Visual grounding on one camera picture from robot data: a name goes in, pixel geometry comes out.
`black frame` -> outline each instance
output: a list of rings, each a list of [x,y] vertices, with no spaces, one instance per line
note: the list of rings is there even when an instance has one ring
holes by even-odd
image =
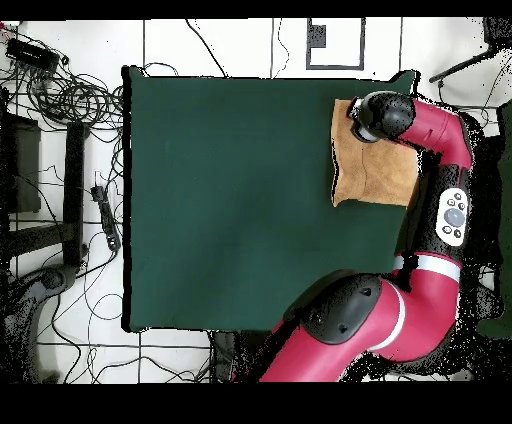
[[[315,47],[315,35],[321,33],[325,37],[325,25],[313,25],[313,18],[307,18],[306,70],[308,71],[363,71],[366,18],[361,18],[361,35],[359,44],[359,65],[311,65],[311,49]]]
[[[87,127],[82,122],[70,122],[66,135],[66,170],[64,176],[64,201],[62,225],[45,225],[18,231],[10,231],[7,193],[15,188],[15,140],[12,125],[6,119],[7,95],[5,90],[0,100],[0,271],[9,273],[14,256],[33,252],[44,247],[62,244],[64,265],[80,267],[83,255],[83,169],[84,142]]]

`black joint cover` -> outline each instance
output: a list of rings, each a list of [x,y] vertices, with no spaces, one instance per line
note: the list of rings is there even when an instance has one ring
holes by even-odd
[[[381,293],[378,275],[356,274],[338,279],[304,310],[302,326],[326,344],[349,340],[375,307]]]

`tangled wires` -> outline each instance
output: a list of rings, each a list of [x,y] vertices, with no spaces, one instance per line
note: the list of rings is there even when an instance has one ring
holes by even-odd
[[[50,78],[31,75],[27,82],[30,103],[46,123],[51,127],[48,121],[58,125],[81,121],[87,122],[92,130],[118,130],[122,117],[122,87],[110,93],[105,83],[91,75],[73,75],[64,67],[62,70],[64,76],[59,72]]]

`white stripe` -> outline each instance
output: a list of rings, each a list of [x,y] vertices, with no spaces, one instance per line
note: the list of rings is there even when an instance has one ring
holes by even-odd
[[[402,269],[403,266],[404,258],[402,256],[396,256],[393,270]],[[453,262],[438,258],[437,256],[418,255],[418,267],[416,269],[437,272],[438,274],[455,280],[457,283],[460,280],[460,268]]]
[[[405,322],[405,302],[404,302],[404,299],[402,297],[402,295],[400,294],[400,292],[398,291],[398,289],[393,285],[391,284],[389,281],[386,281],[391,287],[393,287],[393,289],[395,290],[397,296],[398,296],[398,302],[400,304],[400,311],[398,312],[398,320],[396,321],[396,324],[395,324],[395,328],[393,328],[393,331],[391,332],[391,334],[386,338],[386,340],[384,340],[382,343],[379,343],[378,345],[376,346],[373,346],[371,347],[370,349],[368,350],[379,350],[379,349],[382,349],[388,345],[390,345],[391,343],[394,342],[394,340],[398,337],[398,335],[400,334],[400,331],[402,331],[402,327],[404,326],[404,322]]]

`round button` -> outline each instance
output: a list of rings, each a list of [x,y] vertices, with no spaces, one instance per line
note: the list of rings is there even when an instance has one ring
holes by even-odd
[[[460,227],[465,219],[464,214],[455,208],[448,209],[444,213],[444,220],[453,227]]]

